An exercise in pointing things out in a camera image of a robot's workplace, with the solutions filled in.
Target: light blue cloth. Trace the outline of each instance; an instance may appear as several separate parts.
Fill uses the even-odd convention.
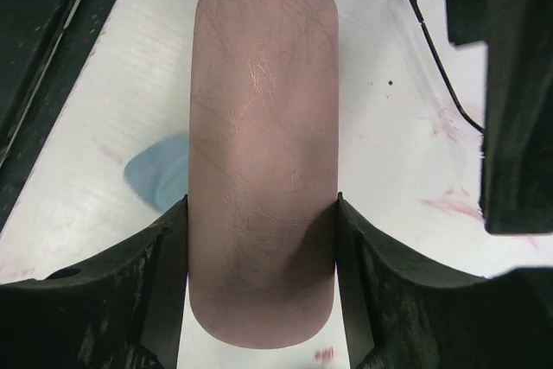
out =
[[[188,134],[157,142],[133,157],[124,178],[143,200],[166,212],[188,191]]]

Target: blue fabric piece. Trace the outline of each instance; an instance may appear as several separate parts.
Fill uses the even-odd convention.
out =
[[[127,163],[124,178],[143,200],[166,212],[188,191],[188,134],[157,142]]]

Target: pink capsule-shaped object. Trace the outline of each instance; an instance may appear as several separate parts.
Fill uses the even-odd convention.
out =
[[[334,299],[334,0],[200,0],[194,27],[189,292],[213,337],[287,347]]]

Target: wire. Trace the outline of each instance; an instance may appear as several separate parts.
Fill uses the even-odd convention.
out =
[[[426,23],[424,22],[423,13],[421,12],[421,9],[418,7],[418,2],[416,0],[409,0],[409,3],[411,5],[411,8],[413,9],[413,12],[415,13],[416,19],[421,25],[421,29],[423,30],[423,34],[424,34],[424,39],[426,39],[426,43],[428,43],[429,45],[430,52],[432,53],[432,57],[434,58],[434,62],[438,66],[438,71],[440,71],[440,75],[442,76],[443,82],[449,91],[449,95],[451,96],[451,99],[455,104],[455,108],[462,115],[462,117],[467,121],[467,123],[472,125],[480,134],[484,134],[484,128],[471,119],[471,117],[463,109],[461,102],[457,98],[455,89],[451,85],[451,81],[449,80],[448,74],[446,73],[446,70],[443,67],[442,60],[440,59],[440,55],[435,49],[434,42],[432,41],[432,37],[430,36],[430,32],[426,26]]]

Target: white surface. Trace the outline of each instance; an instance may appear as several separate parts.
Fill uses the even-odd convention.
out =
[[[188,128],[197,0],[118,0],[0,237],[0,282],[44,278],[146,227],[156,213],[123,167]],[[340,12],[340,191],[384,232],[440,262],[492,276],[553,265],[551,237],[488,235],[479,218],[480,137],[456,112],[406,0],[336,0]],[[419,0],[446,68],[481,122],[482,47],[448,46],[443,0]],[[298,347],[248,351],[205,334],[185,310],[182,368],[346,368],[337,298]]]

